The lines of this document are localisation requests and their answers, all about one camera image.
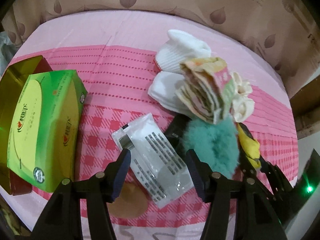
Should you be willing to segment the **yellow black plush toy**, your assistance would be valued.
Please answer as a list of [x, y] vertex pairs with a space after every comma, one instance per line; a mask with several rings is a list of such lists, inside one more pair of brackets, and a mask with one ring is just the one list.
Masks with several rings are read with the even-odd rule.
[[261, 168], [260, 143], [255, 139], [246, 125], [237, 123], [238, 138], [245, 156], [255, 169]]

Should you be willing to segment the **white plastic wipe packet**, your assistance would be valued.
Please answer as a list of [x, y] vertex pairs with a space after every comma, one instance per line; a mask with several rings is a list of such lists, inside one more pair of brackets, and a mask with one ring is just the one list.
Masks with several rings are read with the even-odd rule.
[[193, 188], [188, 168], [161, 132], [152, 114], [112, 133], [120, 150], [131, 151], [131, 170], [151, 199], [163, 208]]

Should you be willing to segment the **teal fluffy pompom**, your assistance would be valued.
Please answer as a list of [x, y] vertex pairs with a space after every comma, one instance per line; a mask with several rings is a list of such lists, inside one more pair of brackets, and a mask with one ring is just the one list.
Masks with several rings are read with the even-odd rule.
[[218, 124], [201, 119], [188, 122], [181, 140], [184, 152], [194, 150], [201, 162], [212, 171], [231, 179], [238, 166], [238, 131], [231, 118]]

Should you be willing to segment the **colourful striped towel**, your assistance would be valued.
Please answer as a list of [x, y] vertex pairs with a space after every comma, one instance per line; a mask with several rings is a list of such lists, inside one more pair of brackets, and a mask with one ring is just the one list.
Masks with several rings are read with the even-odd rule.
[[209, 124], [227, 118], [235, 84], [225, 60], [196, 58], [180, 63], [180, 69], [184, 80], [176, 95], [191, 113]]

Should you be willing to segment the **cream fabric scrunchie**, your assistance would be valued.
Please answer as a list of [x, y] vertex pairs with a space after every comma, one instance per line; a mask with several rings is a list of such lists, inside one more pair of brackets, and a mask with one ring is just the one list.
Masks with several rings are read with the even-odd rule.
[[234, 121], [240, 123], [246, 121], [254, 112], [255, 101], [248, 97], [253, 88], [239, 73], [231, 72], [231, 77], [235, 84], [231, 114]]

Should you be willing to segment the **white sock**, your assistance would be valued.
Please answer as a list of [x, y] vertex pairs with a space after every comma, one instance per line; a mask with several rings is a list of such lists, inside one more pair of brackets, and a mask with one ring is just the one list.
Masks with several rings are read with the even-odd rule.
[[193, 118], [195, 115], [193, 115], [175, 93], [183, 83], [183, 75], [161, 71], [155, 76], [152, 84], [148, 88], [148, 95], [156, 100], [163, 108]]
[[155, 63], [160, 71], [181, 74], [180, 64], [184, 61], [211, 57], [210, 46], [185, 31], [170, 29], [168, 38], [155, 55]]

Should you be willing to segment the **beige makeup sponge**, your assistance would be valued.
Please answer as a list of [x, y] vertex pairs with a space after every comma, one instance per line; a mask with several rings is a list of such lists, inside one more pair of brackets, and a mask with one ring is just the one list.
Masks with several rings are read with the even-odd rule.
[[107, 208], [114, 217], [133, 219], [146, 212], [148, 198], [137, 185], [124, 183], [119, 197], [113, 203], [107, 203]]

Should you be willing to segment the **green tissue box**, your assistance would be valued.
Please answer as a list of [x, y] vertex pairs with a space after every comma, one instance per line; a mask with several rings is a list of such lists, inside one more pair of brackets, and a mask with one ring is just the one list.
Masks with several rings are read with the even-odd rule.
[[29, 75], [11, 122], [7, 167], [46, 192], [72, 179], [86, 95], [76, 70]]

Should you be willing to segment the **pink checked tablecloth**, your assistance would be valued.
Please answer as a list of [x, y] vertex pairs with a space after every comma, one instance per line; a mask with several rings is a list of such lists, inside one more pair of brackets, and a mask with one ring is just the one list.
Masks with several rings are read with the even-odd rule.
[[41, 24], [13, 61], [42, 55], [54, 70], [74, 69], [88, 92], [76, 149], [75, 178], [102, 171], [119, 154], [111, 135], [151, 113], [166, 129], [173, 114], [148, 96], [158, 73], [154, 57], [178, 29], [206, 42], [228, 69], [248, 80], [255, 102], [245, 124], [262, 156], [280, 167], [291, 184], [298, 175], [298, 141], [289, 97], [280, 76], [263, 58], [213, 29], [183, 18], [131, 10], [89, 11]]

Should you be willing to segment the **gold red cardboard box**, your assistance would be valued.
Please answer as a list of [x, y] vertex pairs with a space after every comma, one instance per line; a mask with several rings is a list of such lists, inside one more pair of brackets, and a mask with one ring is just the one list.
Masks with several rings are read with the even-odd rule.
[[31, 74], [49, 72], [52, 68], [46, 59], [39, 55], [16, 62], [7, 67], [1, 77], [1, 108], [0, 108], [0, 158], [1, 187], [13, 196], [28, 194], [32, 191], [30, 183], [26, 182], [7, 167], [7, 147], [9, 130], [15, 107], [23, 86]]

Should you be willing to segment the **beige leaf print curtain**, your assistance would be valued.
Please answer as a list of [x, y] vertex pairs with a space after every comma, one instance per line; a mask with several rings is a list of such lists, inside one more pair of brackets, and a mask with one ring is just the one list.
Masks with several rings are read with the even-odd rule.
[[303, 0], [1, 0], [1, 24], [22, 44], [43, 22], [102, 9], [171, 14], [228, 35], [271, 64], [289, 96], [319, 71], [319, 17]]

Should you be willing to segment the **grey plastic bag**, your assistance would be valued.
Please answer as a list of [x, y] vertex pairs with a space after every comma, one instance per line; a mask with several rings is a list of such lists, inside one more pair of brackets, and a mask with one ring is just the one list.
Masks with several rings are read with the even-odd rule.
[[8, 64], [18, 51], [18, 48], [11, 42], [6, 32], [0, 33], [0, 76], [3, 75]]

